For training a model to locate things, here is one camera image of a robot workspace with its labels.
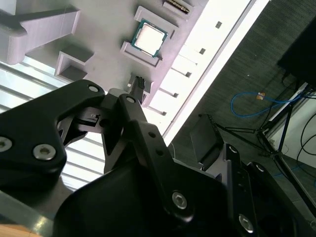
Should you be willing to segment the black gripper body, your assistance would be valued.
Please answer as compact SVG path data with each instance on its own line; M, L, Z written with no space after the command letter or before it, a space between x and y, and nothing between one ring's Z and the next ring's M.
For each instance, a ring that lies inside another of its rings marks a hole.
M169 216L148 173L133 160L71 194L59 208L55 237L231 237L227 195L209 175L176 164L194 205L187 224Z

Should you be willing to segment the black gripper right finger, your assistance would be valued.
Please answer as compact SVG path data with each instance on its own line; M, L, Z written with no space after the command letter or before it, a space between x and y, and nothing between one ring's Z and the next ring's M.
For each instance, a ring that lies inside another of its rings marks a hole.
M199 115L191 141L202 171L222 183L229 217L243 237L314 237L313 228L257 162L244 164L238 150L223 141L211 115Z

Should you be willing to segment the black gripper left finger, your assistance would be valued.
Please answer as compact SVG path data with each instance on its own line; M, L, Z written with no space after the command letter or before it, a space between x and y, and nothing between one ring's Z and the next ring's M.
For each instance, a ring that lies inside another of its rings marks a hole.
M176 164L139 101L129 94L105 94L88 80L1 114L0 185L28 191L50 188L66 164L65 148L88 132L102 135L104 175L135 160L152 179L165 212L177 221L193 218L194 205L183 194Z

